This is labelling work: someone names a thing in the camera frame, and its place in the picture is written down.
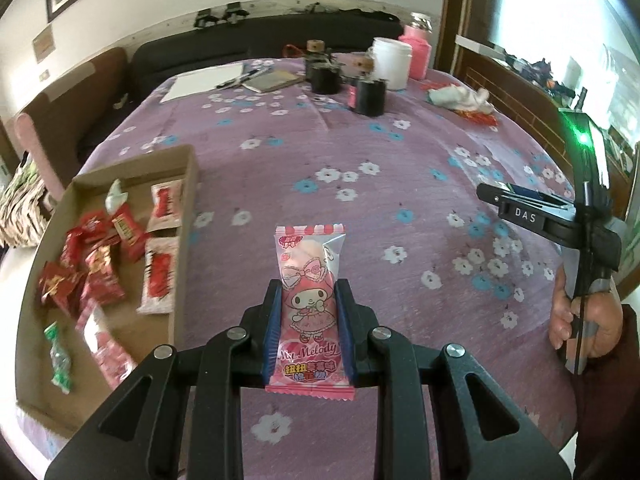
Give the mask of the person right hand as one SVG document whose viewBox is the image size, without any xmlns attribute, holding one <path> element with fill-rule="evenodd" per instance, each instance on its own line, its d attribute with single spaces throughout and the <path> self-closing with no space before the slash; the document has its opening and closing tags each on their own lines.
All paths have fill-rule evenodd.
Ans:
<svg viewBox="0 0 640 480">
<path fill-rule="evenodd" d="M 568 298 L 565 292 L 564 268 L 558 267 L 554 279 L 554 291 L 548 326 L 548 339 L 554 350 L 568 344 L 572 336 L 574 318 L 597 324 L 596 333 L 582 341 L 582 350 L 589 359 L 602 358 L 620 342 L 624 325 L 623 307 L 613 280 L 606 292 Z"/>
</svg>

